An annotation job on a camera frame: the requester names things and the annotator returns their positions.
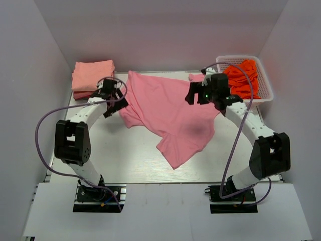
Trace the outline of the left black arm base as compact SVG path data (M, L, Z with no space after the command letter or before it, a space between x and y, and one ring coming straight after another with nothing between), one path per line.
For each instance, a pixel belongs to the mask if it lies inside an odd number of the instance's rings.
M73 204L74 213L121 213L126 197L126 185L111 185L105 189L77 186Z

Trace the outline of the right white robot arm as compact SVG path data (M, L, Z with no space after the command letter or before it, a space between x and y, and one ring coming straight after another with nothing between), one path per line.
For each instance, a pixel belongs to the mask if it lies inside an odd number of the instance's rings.
M291 167L290 139L286 133L277 133L250 112L238 95L232 95L226 74L206 75L201 82L192 82L185 98L189 105L213 103L221 114L238 127L252 145L248 166L230 177L223 176L220 198L240 199L245 190L262 179L286 172Z

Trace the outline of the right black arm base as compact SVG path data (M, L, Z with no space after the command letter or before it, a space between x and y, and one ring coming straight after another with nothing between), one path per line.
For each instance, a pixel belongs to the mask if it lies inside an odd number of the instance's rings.
M257 213L256 196L253 188L236 196L222 199L219 196L219 185L210 185L204 193L209 197L211 214L245 214Z

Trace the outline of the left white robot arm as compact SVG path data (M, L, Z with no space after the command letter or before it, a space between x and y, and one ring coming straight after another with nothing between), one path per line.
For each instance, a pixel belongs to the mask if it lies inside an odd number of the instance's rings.
M88 193L94 200L103 199L106 188L102 175L90 160L89 131L101 116L108 118L128 106L126 93L121 92L119 84L126 87L118 78L102 78L98 81L98 89L77 114L56 123L54 155L73 169L80 184L90 186Z

